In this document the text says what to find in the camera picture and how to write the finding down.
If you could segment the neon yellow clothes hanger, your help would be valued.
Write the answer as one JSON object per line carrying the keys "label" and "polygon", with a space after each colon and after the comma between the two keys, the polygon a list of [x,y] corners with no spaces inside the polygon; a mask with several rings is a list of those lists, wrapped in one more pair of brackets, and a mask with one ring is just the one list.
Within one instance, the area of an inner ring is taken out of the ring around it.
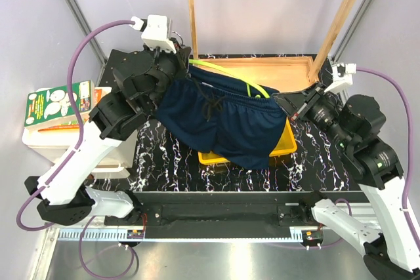
{"label": "neon yellow clothes hanger", "polygon": [[203,71],[208,71],[209,69],[212,69],[213,71],[211,73],[215,73],[217,75],[224,75],[227,77],[237,79],[238,81],[242,81],[243,83],[246,84],[248,97],[252,97],[251,87],[253,87],[258,92],[255,95],[255,98],[262,98],[262,97],[264,97],[265,99],[270,98],[269,93],[257,83],[253,82],[250,79],[247,79],[246,77],[242,75],[237,75],[232,70],[228,70],[227,68],[224,68],[222,66],[212,64],[210,62],[206,62],[203,60],[195,60],[191,58],[188,60],[188,66],[197,66],[198,69],[203,70]]}

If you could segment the navy blue shorts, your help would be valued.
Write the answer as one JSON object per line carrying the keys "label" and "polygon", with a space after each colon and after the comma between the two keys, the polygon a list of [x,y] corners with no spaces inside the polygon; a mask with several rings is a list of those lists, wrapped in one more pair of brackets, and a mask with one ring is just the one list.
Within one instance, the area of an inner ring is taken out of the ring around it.
{"label": "navy blue shorts", "polygon": [[155,117],[193,150],[261,170],[269,166],[287,115],[245,82],[190,66],[189,76],[167,89]]}

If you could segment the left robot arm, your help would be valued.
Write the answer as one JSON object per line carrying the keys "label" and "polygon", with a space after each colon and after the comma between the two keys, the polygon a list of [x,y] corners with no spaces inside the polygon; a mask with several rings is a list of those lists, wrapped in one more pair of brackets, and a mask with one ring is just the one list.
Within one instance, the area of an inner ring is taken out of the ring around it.
{"label": "left robot arm", "polygon": [[142,205],[128,191],[102,191],[84,181],[98,163],[145,124],[167,89],[188,75],[191,48],[170,40],[174,52],[162,48],[130,52],[112,62],[115,85],[91,110],[83,134],[43,176],[24,182],[47,226],[72,226],[86,217],[108,216],[122,224],[142,220]]}

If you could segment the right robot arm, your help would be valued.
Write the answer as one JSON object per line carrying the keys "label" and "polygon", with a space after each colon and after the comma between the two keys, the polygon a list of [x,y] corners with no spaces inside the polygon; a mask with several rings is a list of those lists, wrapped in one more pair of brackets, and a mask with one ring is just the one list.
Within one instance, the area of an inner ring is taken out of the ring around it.
{"label": "right robot arm", "polygon": [[339,107],[320,83],[273,98],[290,120],[314,123],[337,145],[345,170],[367,197],[380,228],[361,223],[318,191],[300,200],[299,220],[333,230],[360,253],[376,279],[418,279],[419,224],[404,193],[408,177],[396,152],[379,137],[386,117],[377,101],[357,94]]}

